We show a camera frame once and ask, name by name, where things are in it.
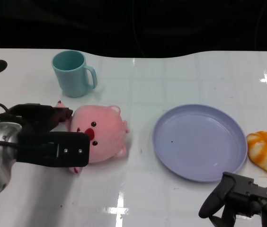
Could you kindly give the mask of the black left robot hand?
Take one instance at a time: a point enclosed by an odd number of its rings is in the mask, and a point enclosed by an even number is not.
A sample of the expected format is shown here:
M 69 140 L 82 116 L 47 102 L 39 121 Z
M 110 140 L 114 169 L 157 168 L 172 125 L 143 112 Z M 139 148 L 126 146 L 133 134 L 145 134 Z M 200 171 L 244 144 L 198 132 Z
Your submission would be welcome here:
M 90 139 L 82 132 L 54 131 L 68 121 L 67 107 L 21 104 L 10 108 L 22 130 L 18 133 L 18 162 L 48 167 L 84 167 L 89 163 Z

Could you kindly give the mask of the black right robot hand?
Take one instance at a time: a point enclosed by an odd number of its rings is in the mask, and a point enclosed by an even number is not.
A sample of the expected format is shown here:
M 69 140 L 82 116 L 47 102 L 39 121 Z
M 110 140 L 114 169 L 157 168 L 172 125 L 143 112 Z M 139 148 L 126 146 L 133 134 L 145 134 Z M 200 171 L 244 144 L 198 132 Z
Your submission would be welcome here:
M 259 215 L 261 225 L 267 227 L 267 187 L 258 186 L 252 178 L 223 172 L 198 215 L 209 218 L 215 227 L 233 227 L 237 215 Z

